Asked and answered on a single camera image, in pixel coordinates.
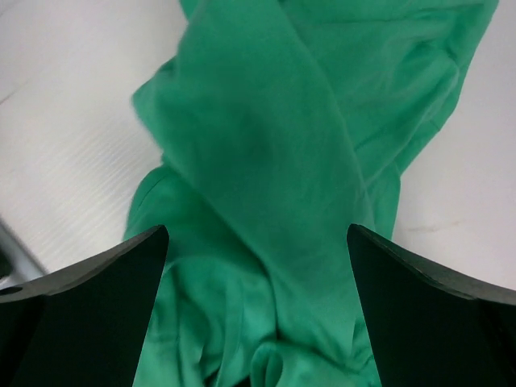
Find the green tank top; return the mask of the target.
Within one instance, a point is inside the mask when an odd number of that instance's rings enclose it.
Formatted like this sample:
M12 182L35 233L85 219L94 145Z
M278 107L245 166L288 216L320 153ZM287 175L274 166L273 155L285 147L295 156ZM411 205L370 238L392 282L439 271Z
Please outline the green tank top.
M456 108L495 1L184 1L134 94L161 166L125 236L169 233L137 386L378 386L347 248Z

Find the front aluminium rail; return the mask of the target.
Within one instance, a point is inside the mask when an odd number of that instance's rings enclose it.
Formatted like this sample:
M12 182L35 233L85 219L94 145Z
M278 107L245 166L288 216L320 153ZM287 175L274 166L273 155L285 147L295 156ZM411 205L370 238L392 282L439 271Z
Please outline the front aluminium rail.
M47 275L19 237L1 220L1 289Z

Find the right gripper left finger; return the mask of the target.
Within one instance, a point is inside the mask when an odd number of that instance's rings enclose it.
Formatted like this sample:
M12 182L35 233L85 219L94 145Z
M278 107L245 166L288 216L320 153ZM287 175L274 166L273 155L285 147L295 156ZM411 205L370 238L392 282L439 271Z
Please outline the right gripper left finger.
M169 233L153 227L110 250L1 291L3 386L131 386Z

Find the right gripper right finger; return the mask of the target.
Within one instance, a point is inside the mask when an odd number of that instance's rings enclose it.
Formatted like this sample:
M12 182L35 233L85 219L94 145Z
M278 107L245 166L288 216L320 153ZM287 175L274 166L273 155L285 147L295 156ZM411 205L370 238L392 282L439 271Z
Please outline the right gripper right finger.
M352 224L347 245L383 386L513 386L515 292Z

